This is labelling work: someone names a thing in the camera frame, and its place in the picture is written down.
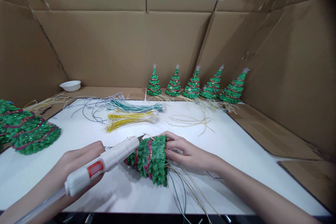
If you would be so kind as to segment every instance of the christmas tree decoration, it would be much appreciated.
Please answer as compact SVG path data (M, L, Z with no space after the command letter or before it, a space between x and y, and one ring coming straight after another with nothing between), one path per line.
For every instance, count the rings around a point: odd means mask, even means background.
M179 75L179 68L180 65L176 66L174 75L170 78L170 81L168 83L166 94L169 96L178 96L181 94L180 89L180 75Z
M147 94L156 96L161 94L160 80L158 74L156 73L156 65L153 66L153 73L150 76Z
M0 100L0 143L9 142L16 151L28 155L47 148L60 134L56 125Z
M155 123L158 120L158 114L159 112L155 109L147 113L126 113L116 109L113 114L107 115L109 123L105 126L105 130L107 133L110 133L120 126L142 121Z
M200 66L196 68L195 73L192 75L188 81L186 87L184 88L183 95L190 99L195 99L199 96L200 93L200 77L198 76L200 71Z
M164 103L156 103L153 106L141 106L141 105L133 105L125 100L120 99L112 99L106 104L106 110L116 110L119 109L122 112L127 113L146 113L153 109L159 112L166 111L166 105Z
M149 177L153 184L167 187L166 141L164 135L142 139L139 147L125 159L125 164L139 171L142 177Z
M219 83L221 79L222 69L224 65L220 67L218 72L210 79L210 81L204 85L200 95L208 99L216 99L219 92Z
M238 78L232 81L223 92L218 95L218 98L228 103L238 103L244 89L244 80L248 71L249 69L245 68Z

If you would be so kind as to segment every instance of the white wire bundle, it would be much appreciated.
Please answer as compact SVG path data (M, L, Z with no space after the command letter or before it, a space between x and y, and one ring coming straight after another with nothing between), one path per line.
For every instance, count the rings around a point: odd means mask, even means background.
M125 100L112 99L106 105L106 110L116 110L119 109L122 112L127 113L147 113L150 110L157 110L159 112L166 111L166 105L163 103L156 103L153 106L141 106L132 105Z

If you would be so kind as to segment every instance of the white table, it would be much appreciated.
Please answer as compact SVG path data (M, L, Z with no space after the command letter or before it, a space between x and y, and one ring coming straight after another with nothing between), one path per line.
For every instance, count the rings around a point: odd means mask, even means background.
M154 104L154 101L130 101L138 105ZM71 114L79 107L72 106L61 111L49 121L62 129L60 138L48 148L29 156L21 155L10 148L0 155L0 209L10 205L26 194L68 150L82 148L94 141L101 140L104 145L116 145L127 136L140 136L144 132L157 135L169 130L185 137L198 147L212 152L227 162L259 180L293 202L306 212L315 216L330 215L308 192L306 192L278 164L278 159L269 155L240 126L222 111L206 111L211 117L208 126L199 136L204 125L193 127L172 127L163 120L156 124L140 122L125 125L108 134L104 126L87 120L81 111ZM202 119L201 107L178 101L170 102L166 113L161 113L162 119L168 121L174 114L188 115ZM99 115L106 118L107 112ZM220 214L251 215L254 212L235 194L223 185L221 181L211 180L205 172L190 171L208 201ZM176 174L173 176L180 200L182 185ZM119 212L119 213L180 213L175 203L173 185L168 176L168 187L156 186L148 178L127 167L124 163L118 165L90 191L65 211L85 212ZM215 213L203 200L209 214ZM187 214L201 214L203 211L196 202L187 195Z

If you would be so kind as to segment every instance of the hand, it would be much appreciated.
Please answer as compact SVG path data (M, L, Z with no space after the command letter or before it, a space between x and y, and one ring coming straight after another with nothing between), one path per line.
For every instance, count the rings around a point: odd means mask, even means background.
M178 164L203 171L214 171L216 166L223 162L220 157L198 148L181 136L169 131L160 135L167 136L166 149L164 151L166 157ZM174 148L183 151L183 155L171 150Z
M25 196L10 206L1 216L0 223L14 223L64 186L70 173L86 165L105 151L101 141L94 142L82 149L70 150L63 154L55 166ZM88 188L75 197L63 196L52 206L40 213L30 223L45 223L66 207L78 200L84 193L97 184L104 174L100 174Z

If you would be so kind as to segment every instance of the small christmas tree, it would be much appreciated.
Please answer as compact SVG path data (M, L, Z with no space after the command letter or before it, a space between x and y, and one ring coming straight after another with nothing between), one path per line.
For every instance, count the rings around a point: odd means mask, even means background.
M0 100L0 143L10 142L16 151L28 155L58 139L61 134L59 127L12 104Z
M155 64L153 66L153 73L149 79L147 94L152 95L152 96L161 94L160 80L159 80L158 74L156 73Z
M135 151L125 159L125 164L149 177L153 184L167 186L167 168L165 167L167 137L164 135L145 138Z
M245 68L238 78L232 81L223 92L218 95L218 98L228 103L238 103L244 89L244 80L248 71L249 69Z
M181 94L180 89L180 75L179 75L180 65L176 66L174 75L170 78L167 86L166 94L170 96L178 96Z
M195 99L199 96L200 93L200 77L198 76L200 71L200 66L196 68L195 73L192 75L190 80L188 81L188 84L184 88L183 95L185 97Z
M219 92L219 83L221 79L222 69L224 65L220 67L218 72L210 79L210 81L204 85L200 95L208 99L216 99Z

